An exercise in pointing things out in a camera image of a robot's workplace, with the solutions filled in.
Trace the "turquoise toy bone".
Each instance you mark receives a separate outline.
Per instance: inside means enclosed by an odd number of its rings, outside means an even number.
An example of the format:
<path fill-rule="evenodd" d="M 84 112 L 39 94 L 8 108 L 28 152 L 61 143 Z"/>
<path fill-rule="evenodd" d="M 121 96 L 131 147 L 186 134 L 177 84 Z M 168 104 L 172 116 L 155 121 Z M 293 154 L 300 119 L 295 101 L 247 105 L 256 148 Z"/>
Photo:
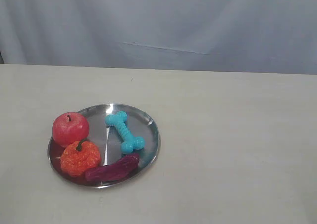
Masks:
<path fill-rule="evenodd" d="M 127 113 L 118 111 L 116 114 L 109 114 L 105 118 L 105 123 L 109 127 L 115 127 L 117 133 L 122 138 L 120 150 L 123 154 L 130 154 L 134 150 L 141 150 L 145 146 L 145 140 L 141 136 L 134 136 L 128 129 L 125 122 L 127 121 Z"/>

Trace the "round stainless steel plate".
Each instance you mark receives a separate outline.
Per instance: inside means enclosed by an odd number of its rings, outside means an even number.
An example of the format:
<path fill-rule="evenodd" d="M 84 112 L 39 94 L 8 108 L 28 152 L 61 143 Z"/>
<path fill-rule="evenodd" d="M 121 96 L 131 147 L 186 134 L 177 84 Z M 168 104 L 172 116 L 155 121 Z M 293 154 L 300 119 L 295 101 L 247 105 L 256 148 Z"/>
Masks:
<path fill-rule="evenodd" d="M 70 177 L 63 173 L 60 167 L 60 156 L 64 149 L 51 138 L 48 143 L 47 155 L 50 165 L 57 175 L 73 184 L 102 189 L 129 181 L 144 173 L 154 163 L 160 150 L 160 134 L 154 120 L 146 112 L 133 106 L 110 103 L 94 105 L 79 111 L 89 122 L 90 132 L 88 139 L 98 146 L 101 153 L 101 164 L 109 165 L 123 156 L 120 150 L 122 138 L 115 128 L 109 128 L 105 123 L 107 115 L 115 114 L 118 111 L 127 113 L 127 121 L 125 123 L 131 133 L 141 136 L 145 140 L 145 147 L 136 151 L 140 156 L 138 168 L 124 179 L 113 182 L 87 182 L 83 177 Z"/>

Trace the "purple toy sweet potato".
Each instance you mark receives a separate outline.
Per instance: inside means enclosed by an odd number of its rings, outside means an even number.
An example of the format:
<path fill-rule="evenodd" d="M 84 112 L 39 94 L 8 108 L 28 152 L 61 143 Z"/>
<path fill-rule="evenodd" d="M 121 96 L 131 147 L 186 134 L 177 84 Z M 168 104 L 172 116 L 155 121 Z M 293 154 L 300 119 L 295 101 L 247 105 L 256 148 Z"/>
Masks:
<path fill-rule="evenodd" d="M 139 154 L 130 153 L 110 165 L 99 166 L 85 172 L 88 182 L 113 182 L 124 179 L 138 168 Z"/>

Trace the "red toy apple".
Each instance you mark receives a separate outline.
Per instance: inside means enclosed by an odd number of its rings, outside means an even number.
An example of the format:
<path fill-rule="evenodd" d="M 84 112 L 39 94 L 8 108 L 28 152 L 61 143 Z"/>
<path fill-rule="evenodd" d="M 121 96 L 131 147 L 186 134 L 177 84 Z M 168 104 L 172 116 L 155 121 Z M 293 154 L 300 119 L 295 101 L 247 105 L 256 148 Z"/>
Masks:
<path fill-rule="evenodd" d="M 77 112 L 67 112 L 60 115 L 52 126 L 53 140 L 63 148 L 87 138 L 88 135 L 88 120 Z"/>

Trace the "orange toy pumpkin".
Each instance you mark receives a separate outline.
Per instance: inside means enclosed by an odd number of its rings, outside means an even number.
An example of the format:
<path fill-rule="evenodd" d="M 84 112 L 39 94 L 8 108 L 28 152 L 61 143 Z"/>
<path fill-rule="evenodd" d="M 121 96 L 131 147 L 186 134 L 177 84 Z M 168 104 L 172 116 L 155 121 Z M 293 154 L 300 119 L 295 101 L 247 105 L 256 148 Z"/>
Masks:
<path fill-rule="evenodd" d="M 61 170 L 71 177 L 82 176 L 97 167 L 100 161 L 98 146 L 86 138 L 68 145 L 60 157 Z"/>

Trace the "white fabric backdrop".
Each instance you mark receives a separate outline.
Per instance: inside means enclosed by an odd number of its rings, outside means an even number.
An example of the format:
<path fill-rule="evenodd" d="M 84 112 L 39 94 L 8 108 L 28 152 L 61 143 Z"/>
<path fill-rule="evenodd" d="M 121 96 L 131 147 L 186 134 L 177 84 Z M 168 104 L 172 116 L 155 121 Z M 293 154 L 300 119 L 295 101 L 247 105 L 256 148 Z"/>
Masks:
<path fill-rule="evenodd" d="M 317 0 L 0 0 L 11 64 L 315 74 Z"/>

